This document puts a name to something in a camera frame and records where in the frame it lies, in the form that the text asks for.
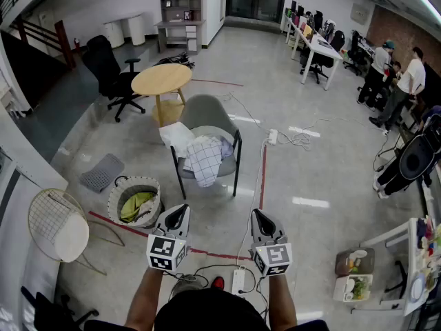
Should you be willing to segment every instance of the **red shoe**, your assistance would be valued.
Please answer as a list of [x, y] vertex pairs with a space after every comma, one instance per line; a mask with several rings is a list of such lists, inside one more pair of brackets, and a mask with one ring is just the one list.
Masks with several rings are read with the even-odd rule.
[[211, 288], [216, 288], [217, 290], [223, 290], [225, 287], [225, 281], [223, 277], [216, 277], [213, 282]]

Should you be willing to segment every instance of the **brick wall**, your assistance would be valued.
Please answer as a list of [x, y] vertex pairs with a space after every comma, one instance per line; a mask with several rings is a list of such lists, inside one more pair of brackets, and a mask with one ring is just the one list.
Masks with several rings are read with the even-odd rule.
[[423, 62], [441, 76], [441, 43], [404, 17], [375, 6], [367, 39], [375, 46], [381, 46], [387, 39], [394, 41], [393, 59], [399, 61], [404, 70], [412, 60], [413, 47], [418, 46], [424, 53]]

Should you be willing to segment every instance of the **gray bath mat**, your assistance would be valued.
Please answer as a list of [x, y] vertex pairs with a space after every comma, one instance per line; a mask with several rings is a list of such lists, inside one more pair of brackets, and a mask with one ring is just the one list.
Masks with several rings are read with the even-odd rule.
[[124, 169], [124, 163], [113, 154], [107, 153], [99, 163], [80, 176], [80, 183], [99, 194]]

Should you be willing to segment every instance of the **gray chair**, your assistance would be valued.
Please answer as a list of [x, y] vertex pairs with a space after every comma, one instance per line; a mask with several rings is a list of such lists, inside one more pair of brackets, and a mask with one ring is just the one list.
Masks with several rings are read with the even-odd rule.
[[[242, 151], [242, 137], [240, 137], [239, 129], [229, 118], [222, 103], [213, 96], [200, 94], [188, 99], [182, 111], [179, 121], [187, 126], [197, 137], [202, 135], [231, 135], [234, 138], [233, 149], [237, 149], [237, 159], [234, 158], [234, 153], [223, 159], [219, 167], [218, 177], [224, 177], [233, 172], [236, 172], [234, 177], [233, 196], [236, 196], [237, 180], [239, 176], [240, 153]], [[176, 151], [172, 148], [174, 166], [178, 175], [179, 185], [181, 186], [184, 200], [185, 195], [182, 178], [195, 179], [194, 173], [184, 170], [184, 158], [177, 158]]]

